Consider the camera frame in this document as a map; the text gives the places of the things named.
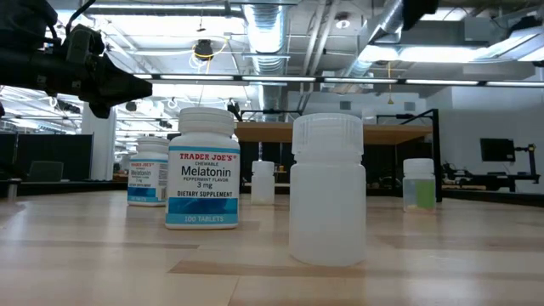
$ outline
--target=white plastic bottle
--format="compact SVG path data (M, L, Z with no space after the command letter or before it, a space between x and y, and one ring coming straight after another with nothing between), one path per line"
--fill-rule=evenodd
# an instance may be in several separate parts
M254 161L252 171L252 204L274 205L274 163Z
M342 114L301 116L292 141L291 255L307 264L357 264L366 248L362 121Z
M179 113L181 136L168 154L170 230L233 229L238 225L240 146L226 110L190 107Z
M428 158L404 161L402 196L405 212L429 212L436 209L434 163Z
M137 150L130 158L128 205L163 207L167 203L168 140L143 137L138 139Z

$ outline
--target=light wood surface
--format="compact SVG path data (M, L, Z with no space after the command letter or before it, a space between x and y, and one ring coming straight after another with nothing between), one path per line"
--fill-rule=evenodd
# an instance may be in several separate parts
M237 122L235 134L240 141L292 142L292 123ZM433 132L432 127L409 125L365 125L367 145L398 145Z
M370 197L367 260L299 263L289 206L247 205L233 230L171 231L126 192L0 201L0 305L543 305L544 210L445 200L404 214Z

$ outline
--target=black monitor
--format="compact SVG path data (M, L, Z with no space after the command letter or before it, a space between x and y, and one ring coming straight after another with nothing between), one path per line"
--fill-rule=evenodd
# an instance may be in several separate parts
M480 139L482 162L515 162L516 152L512 139Z

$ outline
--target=frosted plastic container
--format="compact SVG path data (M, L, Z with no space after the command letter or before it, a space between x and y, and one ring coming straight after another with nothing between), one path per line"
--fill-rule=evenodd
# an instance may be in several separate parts
M402 197L405 212L436 210L434 163L432 159L415 158L404 161L405 178L402 181Z
M314 114L293 126L289 251L307 264L349 266L365 258L366 170L362 121Z
M170 230L220 230L238 225L240 146L231 138L232 113L188 107L179 113L181 136L168 152Z
M272 161L254 161L252 171L252 204L273 205L275 193L274 163Z
M127 203L163 207L167 203L168 140L139 138L137 150L129 162Z

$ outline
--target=small plastic bottle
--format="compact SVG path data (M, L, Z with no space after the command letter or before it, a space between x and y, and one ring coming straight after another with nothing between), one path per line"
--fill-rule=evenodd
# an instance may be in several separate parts
M170 230L233 229L238 225L240 146L232 114L207 107L179 113L181 136L168 153Z
M252 204L274 205L274 163L254 161L252 171Z
M301 116L292 141L291 255L307 264L357 264L366 243L362 121L342 114Z
M436 209L434 163L428 158L404 161L402 196L405 212L429 212Z
M137 150L130 158L128 205L163 207L167 203L168 140L143 137L138 139Z

